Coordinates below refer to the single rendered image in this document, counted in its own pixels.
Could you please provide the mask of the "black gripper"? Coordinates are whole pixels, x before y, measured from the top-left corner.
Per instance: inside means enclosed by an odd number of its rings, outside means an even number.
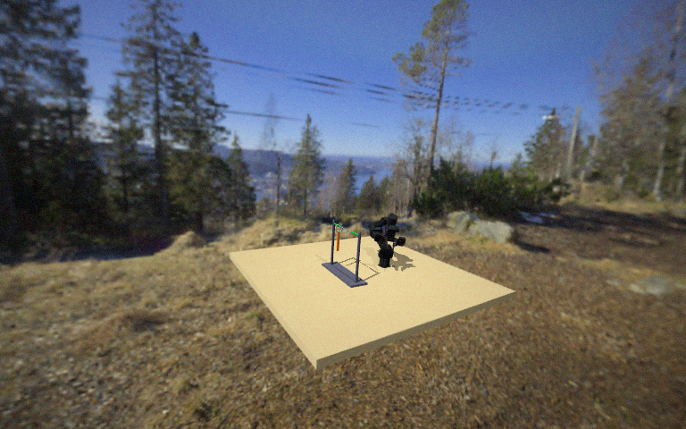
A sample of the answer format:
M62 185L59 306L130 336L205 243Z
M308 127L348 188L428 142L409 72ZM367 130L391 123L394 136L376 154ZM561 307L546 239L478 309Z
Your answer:
M404 237L399 237L399 239L395 238L395 235L393 233L387 233L385 231L385 235L382 235L382 233L376 232L374 241L380 242L385 246L386 249L388 249L388 241L393 242L392 249L394 250L394 247L399 245L403 247L406 243L406 238Z

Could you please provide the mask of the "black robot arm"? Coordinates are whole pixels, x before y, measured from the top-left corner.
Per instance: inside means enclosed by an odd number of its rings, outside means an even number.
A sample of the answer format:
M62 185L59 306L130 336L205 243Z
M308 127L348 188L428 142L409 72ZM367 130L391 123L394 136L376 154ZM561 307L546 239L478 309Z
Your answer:
M396 232L399 232L399 227L395 226L397 223L397 219L397 215L390 213L389 217L382 217L378 222L374 222L374 225L370 229L370 236L374 239L376 232L382 233L382 228L380 230L374 230L376 227L381 226L385 226L386 234L393 233L394 235L396 235ZM380 258L378 266L382 268L391 267L389 265L389 261L393 257L394 250L392 249L390 244L388 244L388 249L386 249L385 246L381 243L381 241L377 243L381 248L381 250L378 253L378 257Z

